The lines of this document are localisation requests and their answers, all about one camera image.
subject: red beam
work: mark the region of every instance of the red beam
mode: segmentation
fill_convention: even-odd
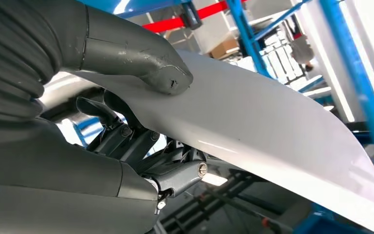
[[[225,1],[221,1],[210,6],[206,6],[198,10],[197,13],[200,19],[204,19],[221,11],[224,11],[227,8],[227,3]],[[180,17],[176,17],[173,19],[165,19],[162,21],[145,24],[143,25],[143,27],[154,33],[160,33],[174,28],[184,27],[184,23]]]

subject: blue metal rack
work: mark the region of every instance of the blue metal rack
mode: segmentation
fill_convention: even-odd
[[[233,16],[233,19],[237,25],[237,29],[242,36],[243,44],[246,49],[246,52],[253,59],[255,69],[258,73],[272,78],[266,69],[266,64],[263,62],[263,59],[259,53],[260,45],[254,37],[253,30],[250,28],[247,23],[246,16],[244,15],[242,9],[242,2],[240,0],[225,0],[228,7],[230,8],[230,13]]]
[[[310,89],[320,85],[320,84],[323,84],[325,82],[325,79],[323,78],[323,76],[320,76],[318,78],[313,78],[311,80],[309,80],[308,82],[306,82],[306,85],[299,88],[298,89],[298,92],[299,93],[304,93],[306,91],[309,91]]]
[[[273,23],[269,24],[267,27],[265,27],[263,30],[261,30],[259,33],[255,35],[255,39],[259,40],[263,36],[265,36],[268,32],[270,32],[272,29],[276,28],[280,23],[283,22],[287,17],[293,15],[298,11],[303,4],[307,3],[310,0],[303,0],[299,2],[298,4],[294,5],[292,8],[290,8],[286,13],[284,13],[282,16],[280,16],[277,20],[275,20]]]

